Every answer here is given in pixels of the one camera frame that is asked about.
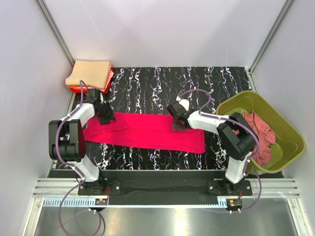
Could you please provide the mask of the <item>bright pink t shirt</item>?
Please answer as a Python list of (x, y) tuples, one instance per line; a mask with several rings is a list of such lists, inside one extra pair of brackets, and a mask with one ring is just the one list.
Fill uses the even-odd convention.
[(204, 131), (175, 130), (170, 115), (114, 113), (115, 120), (101, 125), (96, 118), (83, 131), (88, 142), (109, 145), (183, 151), (202, 154), (206, 150)]

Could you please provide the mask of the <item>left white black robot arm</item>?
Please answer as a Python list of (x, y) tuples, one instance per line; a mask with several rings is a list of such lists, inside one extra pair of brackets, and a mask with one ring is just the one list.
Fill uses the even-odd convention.
[(75, 109), (64, 118), (49, 122), (49, 156), (69, 166), (80, 179), (79, 188), (100, 195), (110, 192), (106, 178), (87, 156), (84, 127), (89, 120), (108, 126), (114, 112), (101, 91), (89, 89)]

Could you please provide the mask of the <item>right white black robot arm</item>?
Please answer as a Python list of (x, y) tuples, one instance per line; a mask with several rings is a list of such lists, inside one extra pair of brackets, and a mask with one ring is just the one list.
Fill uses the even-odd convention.
[(182, 129), (199, 129), (214, 133), (229, 156), (223, 180), (219, 181), (213, 194), (235, 194), (241, 190), (246, 168), (258, 150), (259, 138), (240, 113), (214, 115), (189, 108), (189, 102), (181, 99), (168, 105), (167, 111), (174, 123)]

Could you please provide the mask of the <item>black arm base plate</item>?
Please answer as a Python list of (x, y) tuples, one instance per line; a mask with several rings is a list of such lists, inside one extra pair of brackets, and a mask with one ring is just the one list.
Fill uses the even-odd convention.
[(129, 192), (198, 192), (210, 196), (251, 196), (252, 189), (243, 177), (233, 184), (225, 177), (225, 171), (216, 170), (142, 170), (101, 171), (100, 186), (85, 183), (78, 194), (119, 196)]

